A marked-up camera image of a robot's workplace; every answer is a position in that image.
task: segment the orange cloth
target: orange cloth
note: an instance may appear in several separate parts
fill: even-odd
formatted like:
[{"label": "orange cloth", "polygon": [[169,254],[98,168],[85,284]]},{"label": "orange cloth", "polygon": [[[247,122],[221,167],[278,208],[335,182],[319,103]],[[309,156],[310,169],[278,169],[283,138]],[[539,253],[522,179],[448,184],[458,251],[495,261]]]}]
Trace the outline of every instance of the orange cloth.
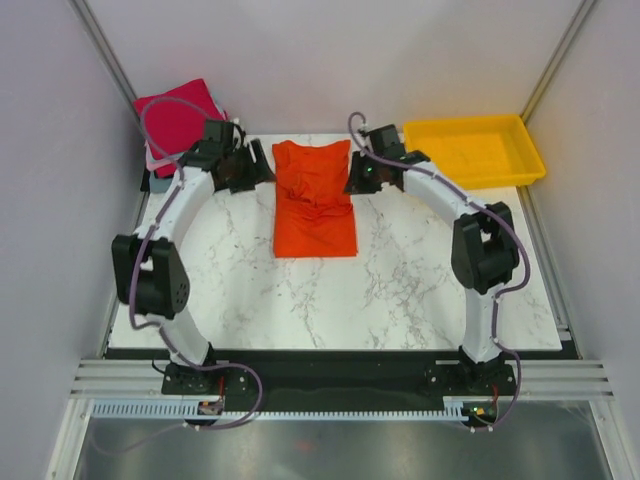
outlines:
[{"label": "orange cloth", "polygon": [[347,184],[350,141],[273,146],[276,161],[276,257],[353,257],[356,223]]}]

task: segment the gray wall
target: gray wall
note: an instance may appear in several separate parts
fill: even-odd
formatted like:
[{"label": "gray wall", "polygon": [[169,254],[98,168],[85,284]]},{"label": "gray wall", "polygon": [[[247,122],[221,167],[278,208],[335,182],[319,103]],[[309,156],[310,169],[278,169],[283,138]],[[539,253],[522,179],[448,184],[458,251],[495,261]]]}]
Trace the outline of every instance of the gray wall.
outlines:
[{"label": "gray wall", "polygon": [[640,3],[600,2],[529,125],[534,200],[584,353],[640,447]]},{"label": "gray wall", "polygon": [[252,133],[519,113],[580,0],[87,0],[140,96],[204,77]]},{"label": "gray wall", "polygon": [[0,5],[0,478],[44,475],[131,222],[136,129],[64,0]]}]

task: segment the purple cable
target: purple cable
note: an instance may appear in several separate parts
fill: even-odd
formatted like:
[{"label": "purple cable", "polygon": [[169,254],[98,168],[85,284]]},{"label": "purple cable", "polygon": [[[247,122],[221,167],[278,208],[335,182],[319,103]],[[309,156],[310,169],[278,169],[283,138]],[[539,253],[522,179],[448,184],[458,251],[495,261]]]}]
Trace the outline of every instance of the purple cable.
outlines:
[{"label": "purple cable", "polygon": [[[367,118],[364,116],[362,112],[353,112],[351,115],[349,115],[349,120],[348,120],[349,135],[351,135],[351,139],[353,140],[353,143],[355,143],[356,146],[360,149],[360,151],[363,152],[367,157],[371,158],[372,160],[375,160],[376,162],[382,163],[384,165],[401,168],[403,170],[415,170],[416,172],[423,173],[428,177],[433,178],[434,180],[437,180],[438,182],[442,183],[449,190],[451,190],[456,196],[458,196],[458,198],[460,198],[461,200],[464,200],[465,202],[467,201],[467,194],[464,192],[464,190],[460,189],[456,184],[449,181],[447,178],[437,175],[435,172],[431,172],[424,168],[416,167],[415,165],[407,165],[406,163],[396,162],[394,160],[389,160],[388,158],[384,158],[373,153],[371,150],[369,150],[366,147],[366,145],[364,145],[358,139],[356,132],[353,129],[352,124],[353,124],[353,119],[355,117],[359,117],[362,120],[363,125],[366,125]],[[493,309],[491,312],[491,338],[493,342],[501,351],[503,351],[508,355],[511,355],[516,361],[516,376],[517,376],[516,390],[513,394],[511,402],[509,403],[509,407],[507,407],[507,410],[504,412],[504,414],[502,414],[502,416],[498,418],[493,425],[475,428],[475,431],[482,431],[482,430],[489,430],[489,429],[493,430],[493,428],[500,425],[511,414],[511,411],[516,401],[518,400],[518,397],[520,396],[520,389],[522,384],[522,361],[520,360],[520,355],[518,355],[517,351],[511,348],[505,347],[502,343],[500,343],[498,339],[498,308],[499,308],[498,301],[500,297],[502,297],[502,295],[504,295],[505,293],[511,293],[511,292],[516,292],[518,290],[521,290],[529,283],[529,280],[531,279],[531,262],[529,261],[529,255],[527,255],[527,251],[524,248],[522,241],[520,240],[520,238],[518,238],[518,236],[516,235],[516,232],[513,231],[513,229],[507,222],[505,222],[502,218],[500,218],[498,215],[496,215],[495,213],[493,213],[491,210],[487,209],[483,205],[478,205],[473,201],[469,202],[469,205],[475,210],[491,217],[491,219],[493,219],[496,223],[498,223],[498,225],[500,225],[507,232],[507,234],[513,239],[514,243],[518,247],[518,251],[520,252],[522,262],[524,263],[524,277],[522,281],[517,285],[511,286],[511,287],[505,287],[499,290],[498,292],[496,292],[493,298]]]}]

